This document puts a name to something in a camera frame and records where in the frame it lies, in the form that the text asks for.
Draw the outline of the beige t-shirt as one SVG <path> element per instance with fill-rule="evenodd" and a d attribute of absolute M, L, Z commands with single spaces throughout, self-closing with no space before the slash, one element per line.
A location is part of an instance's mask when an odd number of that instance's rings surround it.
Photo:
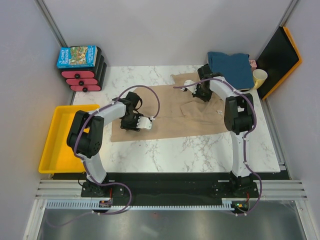
<path fill-rule="evenodd" d="M 110 140 L 113 143 L 157 140 L 220 134 L 227 131 L 224 123 L 224 101 L 215 93 L 209 102 L 193 97 L 190 91 L 173 85 L 156 85 L 150 89 L 136 88 L 142 99 L 139 112 L 146 117 L 158 114 L 151 130 L 124 130 L 119 119 L 112 122 Z"/>

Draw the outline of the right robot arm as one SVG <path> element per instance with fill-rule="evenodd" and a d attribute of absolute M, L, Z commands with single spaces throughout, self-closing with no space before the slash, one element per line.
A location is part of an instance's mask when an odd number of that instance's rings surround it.
<path fill-rule="evenodd" d="M 254 187 L 247 154 L 248 135 L 256 127 L 253 97 L 249 93 L 240 93 L 220 73 L 213 73 L 207 64 L 201 66 L 197 73 L 200 83 L 192 96 L 208 102 L 215 93 L 224 102 L 224 125 L 231 135 L 233 151 L 229 191 L 240 197 Z"/>

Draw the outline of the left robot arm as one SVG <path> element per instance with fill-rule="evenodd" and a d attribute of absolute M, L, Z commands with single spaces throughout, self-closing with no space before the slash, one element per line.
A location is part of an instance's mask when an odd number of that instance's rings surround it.
<path fill-rule="evenodd" d="M 111 103 L 99 113 L 78 110 L 74 115 L 66 143 L 75 156 L 82 160 L 86 177 L 93 183 L 92 191 L 99 197 L 106 196 L 110 191 L 109 183 L 104 181 L 107 172 L 99 155 L 104 127 L 114 120 L 121 119 L 121 129 L 140 131 L 138 122 L 144 115 L 138 112 L 137 105 L 142 103 L 138 94 L 129 92 L 125 98 Z"/>

